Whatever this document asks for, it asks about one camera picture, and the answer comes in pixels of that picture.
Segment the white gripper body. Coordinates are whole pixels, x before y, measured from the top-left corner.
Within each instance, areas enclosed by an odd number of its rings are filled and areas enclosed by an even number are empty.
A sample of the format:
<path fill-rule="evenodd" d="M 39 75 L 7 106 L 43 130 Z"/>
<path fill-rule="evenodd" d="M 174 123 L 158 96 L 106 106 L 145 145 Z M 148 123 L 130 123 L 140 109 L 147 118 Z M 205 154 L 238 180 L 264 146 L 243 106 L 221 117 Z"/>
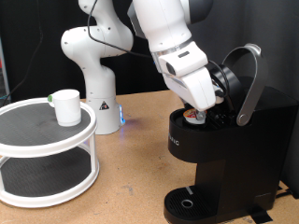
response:
<path fill-rule="evenodd" d="M 164 75 L 167 88 L 199 111 L 216 104 L 216 95 L 208 70 L 203 67 L 183 77 Z"/>

